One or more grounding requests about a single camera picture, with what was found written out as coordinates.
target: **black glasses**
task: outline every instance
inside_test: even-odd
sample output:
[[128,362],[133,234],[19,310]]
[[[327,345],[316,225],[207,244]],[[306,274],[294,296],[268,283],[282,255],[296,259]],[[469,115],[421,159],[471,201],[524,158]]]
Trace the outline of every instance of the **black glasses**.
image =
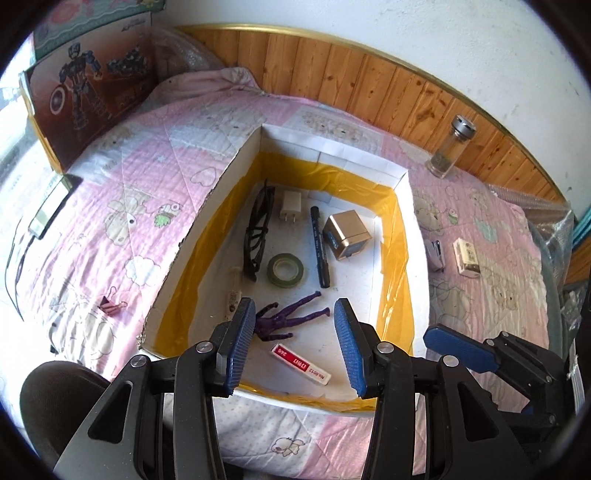
[[244,265],[243,273],[252,281],[256,281],[256,272],[261,268],[262,255],[265,251],[265,237],[275,202],[275,187],[268,187],[267,181],[257,194],[251,210],[251,219],[244,234]]

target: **tape roll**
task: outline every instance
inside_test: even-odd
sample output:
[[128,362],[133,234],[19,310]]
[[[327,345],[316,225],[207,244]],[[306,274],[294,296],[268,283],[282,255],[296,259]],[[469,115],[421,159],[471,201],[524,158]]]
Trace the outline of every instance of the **tape roll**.
[[295,287],[304,276],[304,264],[292,254],[278,254],[269,260],[267,278],[281,288]]

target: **glass water bottle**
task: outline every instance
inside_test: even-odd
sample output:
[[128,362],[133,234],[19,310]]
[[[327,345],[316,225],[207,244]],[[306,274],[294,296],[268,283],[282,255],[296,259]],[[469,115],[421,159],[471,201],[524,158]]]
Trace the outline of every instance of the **glass water bottle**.
[[461,115],[452,120],[452,128],[431,159],[425,166],[442,179],[452,169],[453,164],[462,154],[468,142],[476,133],[476,125]]

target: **metal screw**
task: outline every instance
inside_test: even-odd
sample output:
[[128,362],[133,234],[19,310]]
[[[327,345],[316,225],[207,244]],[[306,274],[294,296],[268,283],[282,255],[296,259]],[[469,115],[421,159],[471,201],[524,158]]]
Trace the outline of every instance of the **metal screw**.
[[197,350],[199,353],[209,353],[213,350],[213,343],[208,341],[199,342],[195,346],[195,350]]
[[453,355],[444,356],[443,363],[448,367],[457,367],[460,364],[459,360]]
[[394,345],[390,342],[380,342],[378,343],[378,352],[379,353],[392,353],[394,351]]
[[145,355],[136,355],[129,361],[129,363],[134,368],[143,367],[146,363],[148,363],[148,357]]

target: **black marker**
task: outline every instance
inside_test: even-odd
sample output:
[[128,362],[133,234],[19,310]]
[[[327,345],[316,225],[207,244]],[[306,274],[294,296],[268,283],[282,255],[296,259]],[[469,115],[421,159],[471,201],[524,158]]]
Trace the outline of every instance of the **black marker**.
[[322,233],[320,232],[320,211],[318,207],[310,209],[312,217],[312,233],[314,233],[314,246],[316,247],[316,264],[318,267],[318,280],[322,288],[330,287],[329,263],[326,261],[326,251]]

